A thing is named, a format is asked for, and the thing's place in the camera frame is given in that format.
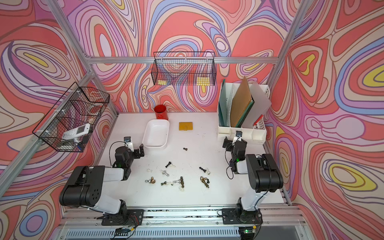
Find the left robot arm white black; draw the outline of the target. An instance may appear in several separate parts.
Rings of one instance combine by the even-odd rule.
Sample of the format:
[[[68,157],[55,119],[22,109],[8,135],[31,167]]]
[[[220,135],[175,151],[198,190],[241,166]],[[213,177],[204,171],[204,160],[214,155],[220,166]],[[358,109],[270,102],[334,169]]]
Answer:
[[[76,167],[60,193],[60,204],[65,207],[89,208],[105,215],[127,216],[125,201],[103,193],[103,184],[126,181],[131,174],[133,161],[144,156],[143,144],[135,150],[122,146],[115,150],[115,162],[111,167]]]

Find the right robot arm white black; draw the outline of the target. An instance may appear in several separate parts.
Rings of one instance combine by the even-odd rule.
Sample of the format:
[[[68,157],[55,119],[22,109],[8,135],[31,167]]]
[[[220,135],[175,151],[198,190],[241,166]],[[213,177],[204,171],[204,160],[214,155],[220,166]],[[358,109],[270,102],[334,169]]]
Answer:
[[[247,142],[241,137],[232,141],[225,138],[223,148],[226,153],[231,153],[230,159],[225,157],[227,170],[232,172],[229,179],[235,175],[247,175],[250,184],[245,195],[238,200],[239,214],[258,211],[267,195],[283,188],[282,174],[271,154],[246,154]]]

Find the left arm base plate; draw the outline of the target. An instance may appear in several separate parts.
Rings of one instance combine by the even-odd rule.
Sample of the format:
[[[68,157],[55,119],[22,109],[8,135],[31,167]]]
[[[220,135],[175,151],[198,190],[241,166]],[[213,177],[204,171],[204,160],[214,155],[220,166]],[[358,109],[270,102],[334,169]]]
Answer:
[[[118,214],[104,214],[98,220],[102,220],[102,226],[140,226],[143,222],[144,210],[123,210]]]

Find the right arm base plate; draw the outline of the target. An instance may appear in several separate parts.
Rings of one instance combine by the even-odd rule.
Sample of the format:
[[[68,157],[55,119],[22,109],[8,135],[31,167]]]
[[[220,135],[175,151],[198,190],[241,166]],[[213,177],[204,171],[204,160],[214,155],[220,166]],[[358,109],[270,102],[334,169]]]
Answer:
[[[224,225],[261,225],[263,223],[262,213],[259,210],[222,209],[221,216]]]

